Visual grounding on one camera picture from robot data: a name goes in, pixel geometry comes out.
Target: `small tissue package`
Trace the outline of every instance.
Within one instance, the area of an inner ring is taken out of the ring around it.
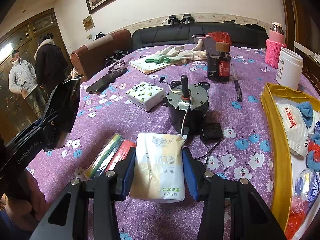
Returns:
[[[130,197],[156,203],[183,201],[183,145],[179,135],[139,133]]]
[[[161,87],[142,82],[127,92],[128,99],[145,111],[159,104],[165,97],[165,90]]]

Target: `black pen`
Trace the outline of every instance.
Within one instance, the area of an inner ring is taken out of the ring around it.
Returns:
[[[236,70],[233,66],[233,64],[231,64],[231,68],[232,68],[232,72],[233,72],[233,77],[235,79],[235,88],[236,88],[236,92],[237,92],[237,101],[238,102],[242,102],[242,92],[241,92],[241,88],[239,85],[239,81],[238,81],[238,77],[236,74]]]

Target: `purple tablecloth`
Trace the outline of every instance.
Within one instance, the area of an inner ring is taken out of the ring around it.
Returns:
[[[150,55],[165,46],[139,49],[123,60],[135,60]],[[243,102],[236,101],[232,81],[214,83],[207,79],[206,61],[172,65],[156,73],[145,75],[129,66],[129,71],[119,77],[102,95],[93,95],[85,89],[104,76],[108,70],[97,73],[81,85],[78,116],[67,145],[58,150],[40,152],[28,169],[39,182],[46,200],[52,202],[64,186],[79,177],[97,156],[102,145],[114,133],[136,142],[138,133],[171,133],[168,108],[156,106],[148,113],[130,103],[125,92],[140,82],[148,82],[168,91],[159,78],[179,80],[187,75],[189,83],[209,82],[209,111],[212,122],[220,122],[224,140],[212,153],[208,169],[228,179],[250,179],[268,206],[273,193],[273,155],[269,141],[268,125],[260,102],[260,94],[266,82],[276,83],[276,70],[264,62],[260,51],[231,47],[231,63],[237,71],[243,93]],[[300,90],[320,99],[310,82],[301,75]],[[186,143],[194,157],[204,155],[206,150],[199,136]],[[196,239],[200,225],[203,203],[196,203],[186,187],[183,202],[156,204],[127,197],[116,203],[119,230],[126,233],[124,239]],[[92,219],[89,238],[92,239]],[[230,210],[225,210],[225,238],[229,238]]]

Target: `man in white jacket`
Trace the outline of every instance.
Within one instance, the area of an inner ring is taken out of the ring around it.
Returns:
[[[9,90],[21,94],[38,118],[42,117],[46,101],[36,82],[36,71],[26,60],[22,60],[19,51],[12,52],[12,69],[9,74]]]

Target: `silver bolt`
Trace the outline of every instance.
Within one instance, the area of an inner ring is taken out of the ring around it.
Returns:
[[[80,180],[78,178],[74,178],[71,180],[72,185],[77,185],[79,182],[80,182]]]
[[[204,175],[208,178],[212,177],[213,176],[213,172],[212,171],[205,171],[204,172]]]
[[[240,183],[243,185],[247,185],[249,183],[249,181],[246,178],[241,178]]]
[[[107,177],[112,177],[112,176],[114,176],[116,173],[114,172],[114,171],[107,171],[106,172],[106,176]]]

